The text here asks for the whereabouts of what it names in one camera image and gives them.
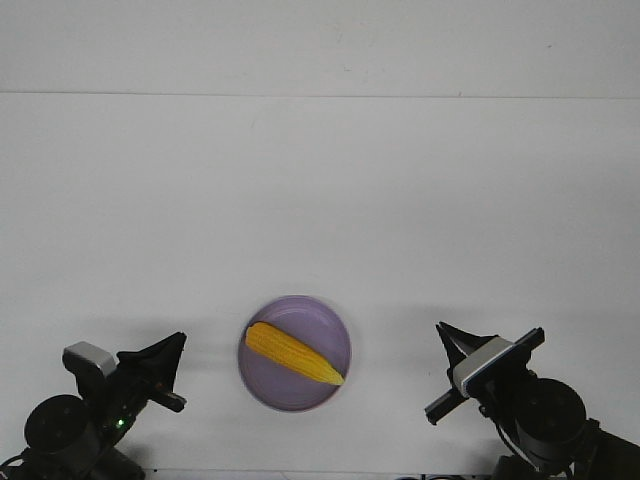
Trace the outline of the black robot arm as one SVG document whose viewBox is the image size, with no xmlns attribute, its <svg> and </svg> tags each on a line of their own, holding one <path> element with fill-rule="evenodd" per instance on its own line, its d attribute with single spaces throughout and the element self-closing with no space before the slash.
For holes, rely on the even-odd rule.
<svg viewBox="0 0 640 480">
<path fill-rule="evenodd" d="M 179 413 L 174 392 L 187 340 L 176 332 L 139 351 L 115 355 L 77 342 L 62 354 L 78 393 L 52 396 L 28 416 L 26 448 L 1 464 L 3 479 L 144 479 L 144 469 L 116 448 L 149 402 Z"/>
<path fill-rule="evenodd" d="M 510 450 L 494 479 L 636 479 L 637 444 L 603 430 L 587 415 L 569 385 L 529 369 L 533 351 L 545 340 L 536 327 L 515 341 L 480 336 L 440 322 L 450 388 L 425 408 L 432 425 L 468 400 L 494 425 Z"/>
</svg>

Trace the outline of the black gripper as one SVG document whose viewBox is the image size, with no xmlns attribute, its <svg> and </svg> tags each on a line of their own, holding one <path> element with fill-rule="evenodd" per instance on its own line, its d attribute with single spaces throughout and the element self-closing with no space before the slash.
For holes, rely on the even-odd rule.
<svg viewBox="0 0 640 480">
<path fill-rule="evenodd" d="M 107 380 L 102 406 L 104 430 L 128 430 L 139 413 L 154 402 L 172 412 L 184 410 L 187 400 L 174 392 L 187 335 L 176 332 L 139 351 L 120 351 L 120 363 L 142 364 L 118 368 Z"/>
<path fill-rule="evenodd" d="M 469 399 L 488 404 L 491 384 L 526 376 L 533 350 L 545 341 L 541 327 L 515 341 L 499 335 L 475 335 L 446 322 L 439 322 L 436 331 L 449 362 L 446 375 L 450 389 L 425 408 L 432 425 Z"/>
</svg>

